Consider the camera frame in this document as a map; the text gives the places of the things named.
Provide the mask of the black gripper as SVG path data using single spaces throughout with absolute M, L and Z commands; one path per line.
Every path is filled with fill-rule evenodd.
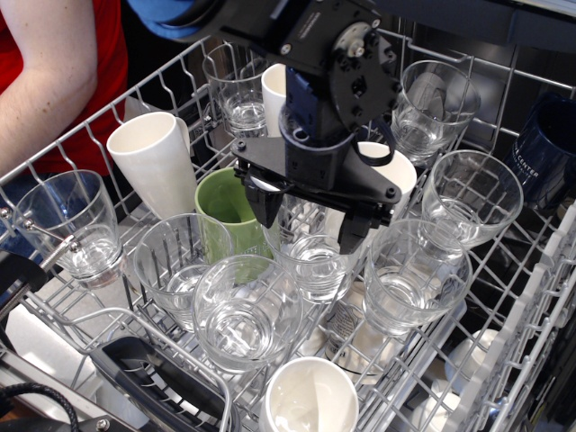
M 284 105 L 280 137 L 237 139 L 232 145 L 237 176 L 265 228 L 272 227 L 286 194 L 343 212 L 339 254 L 353 254 L 370 229 L 391 223 L 392 207 L 400 200 L 400 188 L 374 170 L 392 161 L 396 140 L 386 121 L 377 117 L 373 126 L 385 137 L 390 154 L 364 156 L 358 148 L 365 137 L 363 127 L 346 130 L 334 124 L 328 133 L 317 135 L 306 129 L 303 114 L 302 108 Z

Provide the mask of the person forearm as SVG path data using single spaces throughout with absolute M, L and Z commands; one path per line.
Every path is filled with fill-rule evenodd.
M 1 14 L 22 54 L 1 93 L 1 175 L 58 138 L 97 87 L 91 1 L 3 1 Z

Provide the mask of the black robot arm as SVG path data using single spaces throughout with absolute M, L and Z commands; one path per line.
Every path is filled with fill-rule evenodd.
M 371 128 L 395 146 L 385 117 L 401 84 L 388 67 L 376 2 L 164 1 L 139 15 L 163 37 L 219 37 L 285 65 L 279 136 L 238 139 L 232 149 L 262 225 L 273 224 L 287 194 L 318 203 L 344 213 L 337 241 L 350 254 L 391 220 L 399 188 L 375 173 L 389 158 L 358 147 Z

